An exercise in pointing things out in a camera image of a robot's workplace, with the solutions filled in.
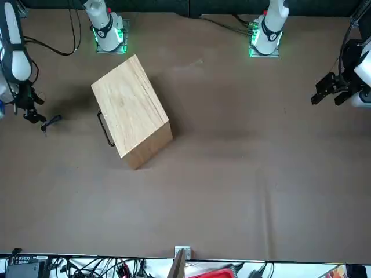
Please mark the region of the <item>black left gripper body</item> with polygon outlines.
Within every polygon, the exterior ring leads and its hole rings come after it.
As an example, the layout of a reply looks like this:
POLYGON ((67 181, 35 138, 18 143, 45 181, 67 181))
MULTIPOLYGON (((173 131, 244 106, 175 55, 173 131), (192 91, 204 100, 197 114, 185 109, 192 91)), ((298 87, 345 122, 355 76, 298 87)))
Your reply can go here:
POLYGON ((361 57, 363 42, 360 39, 350 39, 340 55, 340 69, 338 74, 338 92, 348 90, 357 80, 354 69, 361 57))

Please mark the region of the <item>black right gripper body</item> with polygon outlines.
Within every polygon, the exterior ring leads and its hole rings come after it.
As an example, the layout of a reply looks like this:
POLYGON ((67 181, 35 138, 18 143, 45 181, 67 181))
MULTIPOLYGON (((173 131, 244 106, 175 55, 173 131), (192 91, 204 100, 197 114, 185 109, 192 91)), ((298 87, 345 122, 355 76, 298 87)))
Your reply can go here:
POLYGON ((43 99, 38 97, 35 89, 31 82, 21 83, 18 86, 18 93, 14 99, 14 103, 17 108, 23 109, 25 111, 35 110, 35 103, 38 105, 43 105, 43 99))

